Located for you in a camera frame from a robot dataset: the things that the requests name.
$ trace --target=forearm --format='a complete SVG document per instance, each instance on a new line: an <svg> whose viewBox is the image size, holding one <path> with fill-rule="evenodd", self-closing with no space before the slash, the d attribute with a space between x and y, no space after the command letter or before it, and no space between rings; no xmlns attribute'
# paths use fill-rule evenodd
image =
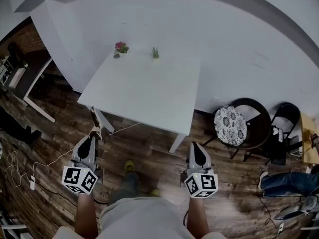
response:
<svg viewBox="0 0 319 239"><path fill-rule="evenodd" d="M187 229L196 239L201 239L209 233L205 205L202 198L191 198L189 200Z"/></svg>
<svg viewBox="0 0 319 239"><path fill-rule="evenodd" d="M79 195L75 217L75 233L85 239L95 239L98 236L93 195Z"/></svg>

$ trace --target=black chair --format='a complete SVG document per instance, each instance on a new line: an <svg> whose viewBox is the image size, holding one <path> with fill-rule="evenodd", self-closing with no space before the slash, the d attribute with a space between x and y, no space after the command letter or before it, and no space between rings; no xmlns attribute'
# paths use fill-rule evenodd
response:
<svg viewBox="0 0 319 239"><path fill-rule="evenodd" d="M263 145L269 137L271 122L269 113L267 112L266 108L261 103L251 98L236 99L230 104L230 106L233 106L235 108L238 106L250 106L260 113L258 116L246 122L247 136L240 146L229 145L221 141L221 143L223 143L224 145L237 149L235 153L231 156L231 159L233 159L240 149L251 150ZM205 142L202 146L207 145L208 143L217 138L215 129L213 130L213 132L214 136L210 140Z"/></svg>
<svg viewBox="0 0 319 239"><path fill-rule="evenodd" d="M265 157L268 157L269 160L266 162L266 165L274 160L281 160L277 164L285 165L286 164L286 154L288 151L289 135L297 125L300 118L300 111L297 106L291 103L283 103L278 110L276 111L275 116L273 117L271 124L278 117L285 118L292 123L292 127L289 131L283 132L283 141L278 141L278 135L271 135L263 146L259 149L253 149L247 156L245 156L244 162L250 157L252 153L261 154Z"/></svg>

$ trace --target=table leg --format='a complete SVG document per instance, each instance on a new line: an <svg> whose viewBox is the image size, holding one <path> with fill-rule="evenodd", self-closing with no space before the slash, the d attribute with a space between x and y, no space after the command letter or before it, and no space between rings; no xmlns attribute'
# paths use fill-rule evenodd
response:
<svg viewBox="0 0 319 239"><path fill-rule="evenodd" d="M176 149L178 148L178 146L180 145L180 143L184 140L185 138L185 134L181 134L179 133L173 143L173 145L170 148L170 153L174 153L176 151Z"/></svg>
<svg viewBox="0 0 319 239"><path fill-rule="evenodd" d="M104 115L101 113L100 110L96 109L95 107L93 107L94 112L96 117L98 118L99 122L111 133L114 133L115 129L114 127L111 125L111 123L109 123L109 121L104 117Z"/></svg>
<svg viewBox="0 0 319 239"><path fill-rule="evenodd" d="M44 110L42 110L39 106L37 106L29 97L24 97L23 100L25 100L28 105L30 105L32 108L34 108L37 112L41 113L48 120L55 123L55 119L53 117L51 117L49 114L47 114Z"/></svg>

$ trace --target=white t-shirt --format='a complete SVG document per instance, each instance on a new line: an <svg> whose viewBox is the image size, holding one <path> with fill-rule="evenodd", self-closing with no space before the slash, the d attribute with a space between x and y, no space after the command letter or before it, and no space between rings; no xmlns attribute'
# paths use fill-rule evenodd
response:
<svg viewBox="0 0 319 239"><path fill-rule="evenodd" d="M123 198L101 212L97 239L194 239L182 224L176 206L163 198ZM60 227L54 239L83 239L69 228ZM226 239L209 233L202 239Z"/></svg>

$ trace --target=chair backrest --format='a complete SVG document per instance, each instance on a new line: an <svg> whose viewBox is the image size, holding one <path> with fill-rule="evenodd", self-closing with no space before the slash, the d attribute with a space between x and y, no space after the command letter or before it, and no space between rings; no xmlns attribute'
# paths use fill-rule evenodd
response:
<svg viewBox="0 0 319 239"><path fill-rule="evenodd" d="M234 100L230 105L233 107L250 106L260 114L246 121L247 136L244 143L238 149L252 149L261 146L268 139L271 131L270 116L266 108L251 98L240 98Z"/></svg>
<svg viewBox="0 0 319 239"><path fill-rule="evenodd" d="M273 123L275 118L277 118L277 117L285 118L293 124L290 131L285 132L285 133L287 133L286 137L288 137L299 121L300 111L299 111L297 106L295 106L291 103L283 103L280 105L280 107L276 111L276 114L273 117L271 123Z"/></svg>

